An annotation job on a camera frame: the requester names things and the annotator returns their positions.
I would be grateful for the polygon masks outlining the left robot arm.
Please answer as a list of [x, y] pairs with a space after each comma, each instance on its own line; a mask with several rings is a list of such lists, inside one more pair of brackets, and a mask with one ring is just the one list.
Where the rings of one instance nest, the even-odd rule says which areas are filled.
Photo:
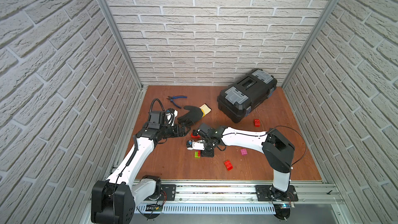
[[143, 128], [133, 136], [134, 145], [116, 170], [97, 181], [91, 193], [91, 221], [94, 224], [128, 224], [137, 205], [161, 195], [161, 179], [146, 175], [134, 183], [145, 160], [162, 140], [185, 137], [189, 129], [177, 123], [173, 108], [150, 110]]

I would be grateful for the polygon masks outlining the green lego brick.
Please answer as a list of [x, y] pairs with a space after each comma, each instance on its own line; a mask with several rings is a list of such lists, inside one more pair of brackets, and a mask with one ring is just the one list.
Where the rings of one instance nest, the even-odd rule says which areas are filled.
[[194, 156], [195, 156], [196, 158], [200, 158], [200, 157], [201, 157], [201, 154], [200, 154], [199, 151], [196, 151], [195, 154], [194, 154]]

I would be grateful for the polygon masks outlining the red lego brick front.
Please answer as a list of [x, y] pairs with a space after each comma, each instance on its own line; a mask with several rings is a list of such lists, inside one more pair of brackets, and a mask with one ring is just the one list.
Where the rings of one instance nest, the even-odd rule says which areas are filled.
[[229, 160], [225, 161], [224, 165], [228, 171], [231, 171], [233, 169], [233, 165]]

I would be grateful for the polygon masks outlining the small red lego brick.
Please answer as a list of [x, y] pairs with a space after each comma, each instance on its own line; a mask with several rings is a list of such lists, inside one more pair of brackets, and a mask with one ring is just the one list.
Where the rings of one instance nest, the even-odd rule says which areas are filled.
[[193, 138], [193, 139], [200, 139], [201, 136], [200, 136], [200, 135], [191, 134], [191, 138]]

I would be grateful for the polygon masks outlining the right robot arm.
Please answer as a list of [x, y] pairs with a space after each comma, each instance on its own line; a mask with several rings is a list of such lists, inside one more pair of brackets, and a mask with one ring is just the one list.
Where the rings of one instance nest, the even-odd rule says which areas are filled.
[[253, 132], [226, 126], [215, 129], [203, 123], [197, 133], [203, 143], [203, 157], [213, 157], [214, 150], [220, 145], [252, 149], [264, 154], [273, 169], [273, 183], [265, 191], [260, 191], [260, 195], [264, 195], [266, 201], [298, 200], [291, 185], [295, 146], [277, 128]]

